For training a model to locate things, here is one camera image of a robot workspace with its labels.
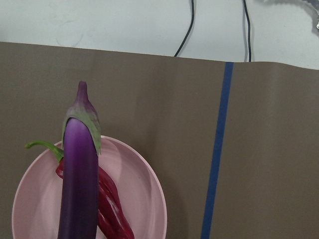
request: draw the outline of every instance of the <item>brown surface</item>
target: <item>brown surface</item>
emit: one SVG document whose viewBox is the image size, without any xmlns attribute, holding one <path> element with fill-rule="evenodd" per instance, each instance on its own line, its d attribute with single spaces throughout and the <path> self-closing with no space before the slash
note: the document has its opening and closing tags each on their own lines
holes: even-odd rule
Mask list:
<svg viewBox="0 0 319 239">
<path fill-rule="evenodd" d="M 167 239 L 200 237 L 224 63 L 0 43 L 0 238 L 24 172 L 57 142 L 78 81 L 88 82 L 102 134 L 136 149 L 164 190 Z"/>
<path fill-rule="evenodd" d="M 77 83 L 102 134 L 136 149 L 164 190 L 167 239 L 198 239 L 224 63 L 0 43 L 0 238 L 23 173 L 57 142 Z M 235 63 L 213 239 L 319 238 L 319 71 Z"/>
<path fill-rule="evenodd" d="M 236 63 L 211 238 L 319 238 L 319 71 Z"/>
</svg>

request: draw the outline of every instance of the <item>blue tape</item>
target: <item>blue tape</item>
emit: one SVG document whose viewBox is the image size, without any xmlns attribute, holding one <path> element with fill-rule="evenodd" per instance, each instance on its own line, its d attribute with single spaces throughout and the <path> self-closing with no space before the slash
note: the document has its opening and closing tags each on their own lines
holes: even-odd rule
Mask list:
<svg viewBox="0 0 319 239">
<path fill-rule="evenodd" d="M 229 93 L 230 93 L 231 78 L 233 74 L 233 67 L 234 67 L 233 62 L 226 62 L 223 87 L 222 87 L 222 92 L 220 96 L 217 128 L 216 128 L 212 163 L 210 168 L 204 219 L 203 219 L 203 225 L 202 225 L 201 237 L 200 237 L 201 239 L 209 239 L 209 236 L 210 236 L 210 229 L 211 229 L 211 223 L 212 223 L 212 217 L 213 217 L 213 211 L 214 211 L 214 202 L 215 202 L 216 189 L 217 189 L 219 164 L 220 164 L 221 152 L 222 152 L 223 141 L 224 141 L 228 99 L 229 99 Z"/>
</svg>

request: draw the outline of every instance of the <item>green stem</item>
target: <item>green stem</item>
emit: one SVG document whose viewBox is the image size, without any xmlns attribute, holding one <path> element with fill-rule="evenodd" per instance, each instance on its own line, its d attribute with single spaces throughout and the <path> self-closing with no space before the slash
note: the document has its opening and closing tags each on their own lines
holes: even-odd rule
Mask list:
<svg viewBox="0 0 319 239">
<path fill-rule="evenodd" d="M 47 142 L 47 141 L 43 141 L 43 140 L 37 140 L 37 141 L 32 141 L 28 144 L 25 145 L 25 148 L 31 148 L 34 145 L 43 145 L 46 146 L 48 149 L 51 150 L 51 152 L 54 154 L 54 156 L 56 157 L 56 159 L 58 160 L 58 163 L 60 163 L 60 161 L 62 160 L 63 156 L 64 156 L 64 151 L 61 148 L 58 148 L 57 146 L 55 146 L 54 144 Z"/>
</svg>

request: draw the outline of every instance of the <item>pink bowl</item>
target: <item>pink bowl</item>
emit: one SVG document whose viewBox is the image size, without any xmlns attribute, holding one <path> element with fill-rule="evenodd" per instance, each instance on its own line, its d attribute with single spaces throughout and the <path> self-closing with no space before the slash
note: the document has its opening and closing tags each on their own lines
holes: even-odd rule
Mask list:
<svg viewBox="0 0 319 239">
<path fill-rule="evenodd" d="M 123 212 L 135 238 L 165 239 L 166 204 L 154 171 L 125 143 L 106 136 L 101 138 L 99 165 L 117 185 Z M 12 209 L 14 239 L 57 238 L 62 194 L 62 179 L 55 174 L 57 165 L 54 155 L 46 150 L 25 172 Z M 96 239 L 105 239 L 99 228 Z"/>
</svg>

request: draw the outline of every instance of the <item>wire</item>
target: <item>wire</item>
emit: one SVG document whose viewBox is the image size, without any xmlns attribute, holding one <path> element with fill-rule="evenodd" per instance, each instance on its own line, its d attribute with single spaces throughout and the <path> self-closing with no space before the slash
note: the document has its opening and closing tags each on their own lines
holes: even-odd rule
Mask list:
<svg viewBox="0 0 319 239">
<path fill-rule="evenodd" d="M 194 17 L 195 17 L 195 11 L 194 11 L 194 0 L 191 0 L 191 22 L 190 22 L 190 26 L 189 26 L 189 29 L 186 33 L 186 36 L 184 37 L 184 40 L 183 42 L 181 43 L 179 49 L 177 50 L 177 52 L 175 53 L 174 57 L 178 56 L 180 50 L 182 49 L 183 45 L 185 44 L 187 38 L 188 38 L 188 35 L 193 27 L 193 23 L 194 23 Z"/>
<path fill-rule="evenodd" d="M 246 0 L 243 0 L 243 3 L 244 3 L 246 18 L 247 18 L 247 24 L 248 24 L 248 52 L 249 52 L 249 62 L 251 62 L 250 20 L 249 20 Z"/>
</svg>

